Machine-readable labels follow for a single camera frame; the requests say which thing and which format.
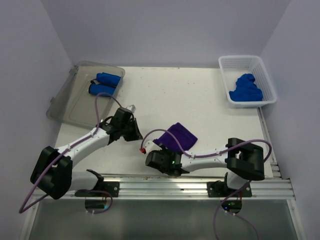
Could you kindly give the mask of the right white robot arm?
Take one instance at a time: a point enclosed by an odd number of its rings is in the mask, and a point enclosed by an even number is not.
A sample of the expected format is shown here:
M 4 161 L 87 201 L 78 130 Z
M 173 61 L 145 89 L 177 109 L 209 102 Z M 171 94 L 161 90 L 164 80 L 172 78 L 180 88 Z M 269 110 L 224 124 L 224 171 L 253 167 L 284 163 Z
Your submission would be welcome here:
M 173 152 L 150 140 L 141 151 L 146 154 L 146 166 L 168 176 L 179 177 L 202 169 L 227 169 L 222 189 L 231 197 L 248 181 L 265 179 L 264 149 L 238 138 L 229 138 L 225 146 L 213 152 Z

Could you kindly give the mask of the purple towel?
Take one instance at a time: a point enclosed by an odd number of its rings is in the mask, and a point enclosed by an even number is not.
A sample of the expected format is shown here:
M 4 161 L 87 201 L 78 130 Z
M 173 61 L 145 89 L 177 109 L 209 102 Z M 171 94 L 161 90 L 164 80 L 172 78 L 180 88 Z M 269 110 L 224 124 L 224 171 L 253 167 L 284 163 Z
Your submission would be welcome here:
M 176 137 L 184 151 L 190 150 L 198 141 L 198 138 L 179 122 L 172 125 L 167 131 Z M 181 152 L 177 142 L 167 132 L 154 139 L 153 142 L 158 146 L 164 146 L 172 152 Z

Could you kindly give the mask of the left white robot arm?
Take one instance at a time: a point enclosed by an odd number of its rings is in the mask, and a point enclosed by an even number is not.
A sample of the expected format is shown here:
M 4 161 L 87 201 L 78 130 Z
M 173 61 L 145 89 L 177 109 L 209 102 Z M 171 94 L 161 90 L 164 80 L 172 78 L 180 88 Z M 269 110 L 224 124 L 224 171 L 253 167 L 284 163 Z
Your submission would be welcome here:
M 44 148 L 31 174 L 31 183 L 54 200 L 69 191 L 89 192 L 95 197 L 105 195 L 107 187 L 101 174 L 90 169 L 76 172 L 73 168 L 96 150 L 120 138 L 127 142 L 142 140 L 134 117 L 135 109 L 134 105 L 119 107 L 113 116 L 82 138 L 58 148 Z

